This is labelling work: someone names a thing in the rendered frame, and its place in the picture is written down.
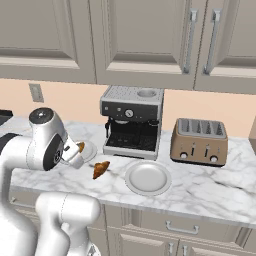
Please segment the beige drawer front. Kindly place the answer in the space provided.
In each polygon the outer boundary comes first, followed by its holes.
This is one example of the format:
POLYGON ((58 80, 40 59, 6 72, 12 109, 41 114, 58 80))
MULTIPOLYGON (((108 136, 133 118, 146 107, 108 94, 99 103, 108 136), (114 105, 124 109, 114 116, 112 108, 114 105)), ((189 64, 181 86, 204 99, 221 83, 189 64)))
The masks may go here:
POLYGON ((206 220, 197 220, 188 217, 143 211, 131 208, 105 206, 106 221, 112 227, 125 227, 132 225, 138 228, 195 237, 199 239, 234 242, 240 247, 244 247, 252 230, 250 228, 233 226, 230 224, 220 224, 206 220), (166 229, 165 221, 171 221, 174 228, 192 230, 194 225, 198 225, 197 235, 172 232, 166 229))
POLYGON ((11 191, 9 201, 11 205, 26 215, 36 216, 35 204, 39 193, 30 191, 11 191))

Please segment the large grey plate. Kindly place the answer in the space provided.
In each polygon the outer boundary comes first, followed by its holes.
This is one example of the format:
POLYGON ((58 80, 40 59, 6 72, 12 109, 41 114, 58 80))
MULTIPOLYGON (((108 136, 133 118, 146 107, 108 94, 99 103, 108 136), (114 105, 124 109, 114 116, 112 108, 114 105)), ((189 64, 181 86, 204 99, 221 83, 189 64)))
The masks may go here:
POLYGON ((161 164, 141 160, 130 165, 125 172, 127 187, 143 196, 157 196, 171 186, 170 172, 161 164))

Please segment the black hob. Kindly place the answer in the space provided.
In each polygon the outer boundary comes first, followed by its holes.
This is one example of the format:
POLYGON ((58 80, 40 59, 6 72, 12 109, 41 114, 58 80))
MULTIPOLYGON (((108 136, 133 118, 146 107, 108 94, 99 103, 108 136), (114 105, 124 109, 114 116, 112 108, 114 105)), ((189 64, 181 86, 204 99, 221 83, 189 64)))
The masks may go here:
POLYGON ((6 121, 13 117, 13 112, 11 110, 1 110, 0 109, 0 126, 6 121))

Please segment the brown croissant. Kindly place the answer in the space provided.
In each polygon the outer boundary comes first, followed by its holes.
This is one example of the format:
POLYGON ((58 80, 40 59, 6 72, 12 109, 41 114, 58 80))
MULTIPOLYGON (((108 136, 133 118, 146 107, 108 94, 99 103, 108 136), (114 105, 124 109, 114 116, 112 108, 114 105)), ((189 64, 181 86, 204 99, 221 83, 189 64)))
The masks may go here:
POLYGON ((105 173, 105 171, 108 169, 110 165, 109 161, 104 161, 104 162, 100 162, 100 163, 96 163, 94 165, 94 173, 93 173, 93 178, 97 179, 98 177, 100 177, 102 174, 105 173))

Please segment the beige wall cupboard door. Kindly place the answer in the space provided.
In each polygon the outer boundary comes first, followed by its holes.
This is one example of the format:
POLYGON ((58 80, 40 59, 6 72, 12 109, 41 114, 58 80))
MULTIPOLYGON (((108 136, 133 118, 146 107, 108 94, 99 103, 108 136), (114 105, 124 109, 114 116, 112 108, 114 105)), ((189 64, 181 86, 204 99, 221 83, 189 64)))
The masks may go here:
POLYGON ((207 0, 195 90, 256 95, 256 0, 207 0), (221 19, 212 70, 205 75, 215 8, 221 19))
POLYGON ((207 0, 89 0, 97 82, 191 90, 207 0), (198 10, 190 73, 183 72, 198 10))
POLYGON ((0 78, 94 84, 89 0, 0 0, 0 78))

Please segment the bronze four-slot toaster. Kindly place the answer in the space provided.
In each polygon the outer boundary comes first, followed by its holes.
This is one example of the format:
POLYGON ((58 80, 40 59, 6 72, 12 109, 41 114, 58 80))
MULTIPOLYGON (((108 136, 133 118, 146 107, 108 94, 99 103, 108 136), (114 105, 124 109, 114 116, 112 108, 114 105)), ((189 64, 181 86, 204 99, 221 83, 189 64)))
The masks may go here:
POLYGON ((176 120, 170 147, 173 161, 222 167, 227 153, 228 136, 221 121, 176 120))

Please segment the beige base cupboard door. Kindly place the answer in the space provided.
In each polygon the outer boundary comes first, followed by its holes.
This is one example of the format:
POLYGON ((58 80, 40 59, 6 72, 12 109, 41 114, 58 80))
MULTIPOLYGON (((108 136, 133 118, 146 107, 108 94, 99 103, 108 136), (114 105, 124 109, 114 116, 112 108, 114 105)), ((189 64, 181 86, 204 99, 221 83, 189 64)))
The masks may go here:
POLYGON ((108 227, 107 233, 110 256, 169 256, 169 242, 175 243, 177 253, 176 238, 114 227, 108 227))
POLYGON ((183 256, 183 245, 188 246, 188 256, 256 256, 256 253, 247 252, 235 247, 199 243, 184 239, 179 241, 176 256, 183 256))

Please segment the grey wall socket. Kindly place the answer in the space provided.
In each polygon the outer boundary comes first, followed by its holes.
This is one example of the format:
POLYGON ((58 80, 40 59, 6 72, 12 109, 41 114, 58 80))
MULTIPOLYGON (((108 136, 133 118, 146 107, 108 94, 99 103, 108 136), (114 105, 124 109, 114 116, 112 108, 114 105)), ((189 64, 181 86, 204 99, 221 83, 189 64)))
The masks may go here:
POLYGON ((29 84, 32 100, 34 102, 44 102, 43 93, 40 84, 29 84))

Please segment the small grey plate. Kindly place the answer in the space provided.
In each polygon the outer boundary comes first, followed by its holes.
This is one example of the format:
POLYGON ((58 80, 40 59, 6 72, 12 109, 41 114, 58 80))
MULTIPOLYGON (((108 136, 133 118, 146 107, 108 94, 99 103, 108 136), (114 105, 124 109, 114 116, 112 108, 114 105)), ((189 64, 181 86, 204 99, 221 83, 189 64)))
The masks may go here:
POLYGON ((90 141, 81 141, 85 142, 84 150, 80 153, 83 158, 83 162, 91 161, 97 154, 97 147, 90 141))

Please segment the beige cabinet side panel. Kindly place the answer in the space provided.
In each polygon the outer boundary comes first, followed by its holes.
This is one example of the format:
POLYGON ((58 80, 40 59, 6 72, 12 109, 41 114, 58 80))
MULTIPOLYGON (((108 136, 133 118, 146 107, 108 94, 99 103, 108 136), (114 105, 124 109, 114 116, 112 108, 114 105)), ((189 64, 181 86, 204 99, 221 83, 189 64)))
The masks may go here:
POLYGON ((251 144, 254 154, 256 155, 256 116, 254 118, 248 140, 251 144))

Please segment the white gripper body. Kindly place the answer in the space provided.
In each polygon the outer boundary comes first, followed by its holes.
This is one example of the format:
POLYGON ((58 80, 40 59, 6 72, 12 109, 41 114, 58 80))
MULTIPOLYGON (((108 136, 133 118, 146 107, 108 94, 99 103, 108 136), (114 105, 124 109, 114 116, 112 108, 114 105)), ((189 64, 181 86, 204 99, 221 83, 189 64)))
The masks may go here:
POLYGON ((62 160, 75 169, 79 169, 84 164, 83 157, 76 143, 68 137, 63 149, 62 160))

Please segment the silver black coffee machine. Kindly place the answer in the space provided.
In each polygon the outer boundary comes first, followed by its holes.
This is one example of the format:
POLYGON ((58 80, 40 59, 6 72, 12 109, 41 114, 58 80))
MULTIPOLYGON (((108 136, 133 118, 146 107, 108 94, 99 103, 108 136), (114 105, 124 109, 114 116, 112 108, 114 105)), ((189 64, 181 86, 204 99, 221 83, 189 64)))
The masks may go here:
POLYGON ((156 160, 163 102, 163 89, 109 86, 100 98, 100 113, 108 117, 103 153, 156 160))

